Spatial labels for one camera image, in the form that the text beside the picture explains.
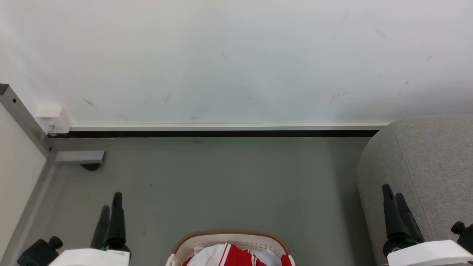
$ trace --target gray floor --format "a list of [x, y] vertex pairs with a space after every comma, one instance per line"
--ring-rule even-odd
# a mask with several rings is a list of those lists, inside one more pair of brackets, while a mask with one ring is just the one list
[[96, 172], [58, 169], [46, 236], [88, 247], [102, 205], [120, 191], [131, 266], [164, 265], [182, 236], [212, 229], [277, 234], [299, 266], [374, 265], [354, 176], [368, 140], [56, 140], [107, 157]]

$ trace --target scuff mark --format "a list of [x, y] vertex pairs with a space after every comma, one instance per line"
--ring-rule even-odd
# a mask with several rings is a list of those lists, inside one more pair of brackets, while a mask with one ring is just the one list
[[345, 25], [345, 22], [347, 21], [347, 18], [349, 15], [350, 15], [350, 10], [345, 11], [345, 16], [343, 17], [342, 23], [340, 23], [340, 26], [335, 31], [335, 34], [333, 35], [332, 39], [335, 39], [340, 33], [340, 31], [343, 29], [343, 26]]
[[87, 100], [87, 99], [85, 99], [85, 98], [82, 98], [82, 100], [84, 100], [84, 102], [86, 102], [88, 105], [90, 105], [90, 106], [91, 106], [92, 108], [94, 108], [95, 110], [100, 111], [100, 110], [94, 105], [94, 103], [93, 103], [92, 101]]
[[384, 32], [381, 30], [381, 29], [375, 29], [375, 32], [378, 33], [378, 35], [383, 38], [385, 41], [387, 40], [386, 39], [386, 35], [384, 34]]
[[340, 97], [342, 97], [343, 95], [348, 95], [348, 94], [350, 94], [350, 93], [347, 92], [347, 91], [344, 91], [343, 93], [336, 93], [336, 94], [333, 94], [333, 95], [332, 95], [332, 99], [340, 98]]
[[228, 59], [228, 57], [225, 55], [225, 52], [223, 52], [223, 50], [222, 50], [222, 55], [223, 55], [223, 57], [225, 57], [225, 59], [227, 59], [228, 61], [230, 61], [230, 59]]
[[129, 118], [126, 115], [122, 115], [122, 114], [114, 115], [114, 117], [120, 120], [125, 120], [125, 121], [129, 120]]

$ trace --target metal bracket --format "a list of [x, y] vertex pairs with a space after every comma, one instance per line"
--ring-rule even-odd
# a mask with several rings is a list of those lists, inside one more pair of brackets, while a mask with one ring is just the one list
[[9, 84], [0, 84], [0, 103], [49, 161], [89, 165], [103, 162], [105, 151], [57, 151]]
[[51, 140], [48, 139], [9, 84], [0, 84], [0, 103], [3, 104], [41, 153], [48, 158], [54, 150]]
[[105, 151], [58, 151], [56, 154], [57, 163], [102, 163]]

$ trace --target red cloth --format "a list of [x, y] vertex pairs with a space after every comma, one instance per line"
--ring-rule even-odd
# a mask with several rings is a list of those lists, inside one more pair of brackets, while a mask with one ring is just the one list
[[[282, 266], [292, 266], [287, 255], [282, 256], [281, 262]], [[182, 266], [266, 266], [266, 264], [253, 253], [227, 243], [204, 248]]]

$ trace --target white plastic basket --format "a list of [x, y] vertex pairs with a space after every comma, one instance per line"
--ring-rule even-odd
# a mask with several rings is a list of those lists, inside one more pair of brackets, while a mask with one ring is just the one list
[[173, 253], [167, 259], [166, 266], [181, 266], [194, 253], [195, 247], [206, 248], [225, 243], [240, 249], [248, 249], [251, 252], [267, 249], [279, 258], [282, 255], [288, 255], [292, 266], [296, 266], [290, 250], [280, 238], [266, 232], [246, 230], [202, 231], [185, 236], [175, 246]]

